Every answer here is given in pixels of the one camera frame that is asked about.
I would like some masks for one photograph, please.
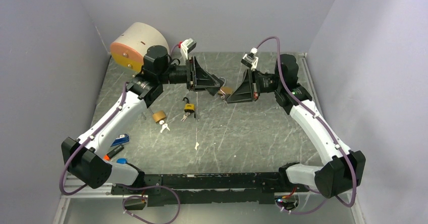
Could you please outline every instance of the cream cylinder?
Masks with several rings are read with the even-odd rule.
[[[155,45],[164,46],[168,53],[170,51],[167,40],[158,30],[135,22],[110,45],[110,52],[116,63],[139,72],[147,49]]]

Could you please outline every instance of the blue object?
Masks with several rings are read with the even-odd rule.
[[[118,138],[112,143],[112,147],[118,146],[120,144],[124,144],[129,142],[129,135],[128,134],[121,134]]]
[[[126,158],[119,158],[116,162],[120,164],[126,164],[128,161],[126,160]]]

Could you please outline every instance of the gray wall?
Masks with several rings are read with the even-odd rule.
[[[309,50],[323,112],[367,157],[367,223],[428,220],[428,0],[336,0]]]
[[[61,142],[90,124],[106,51],[79,0],[0,0],[0,222],[51,223]]]
[[[248,51],[277,35],[283,51],[301,52],[309,49],[334,0],[82,1],[107,46],[138,21],[158,29],[170,46],[193,37],[198,51]]]

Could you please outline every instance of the scratched tabletop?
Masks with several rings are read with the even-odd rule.
[[[224,77],[226,86],[236,89],[241,84],[245,70],[241,63],[243,52],[193,55],[209,73]],[[297,59],[299,82],[313,92],[304,66]],[[273,73],[275,63],[276,53],[259,53],[260,71]],[[122,85],[133,74],[110,60],[92,124],[117,101]],[[189,117],[180,121],[184,114],[183,97],[195,104],[198,120]],[[164,92],[150,108],[167,114],[171,130],[161,133],[161,127],[146,111],[146,120],[140,116],[123,129],[130,142],[112,161],[124,157],[147,174],[275,172],[288,162],[321,163],[303,129],[278,106],[273,93],[262,94],[256,102],[227,104],[206,91],[189,92],[185,84],[164,85]]]

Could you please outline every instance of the small white key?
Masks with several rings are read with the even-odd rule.
[[[181,119],[181,121],[183,122],[183,121],[185,121],[188,117],[189,117],[189,115],[190,115],[190,112],[186,112],[184,115],[183,115],[183,118]]]
[[[162,124],[162,129],[160,130],[160,132],[162,133],[165,129],[168,129],[168,131],[170,131],[170,128],[168,127],[168,124]]]

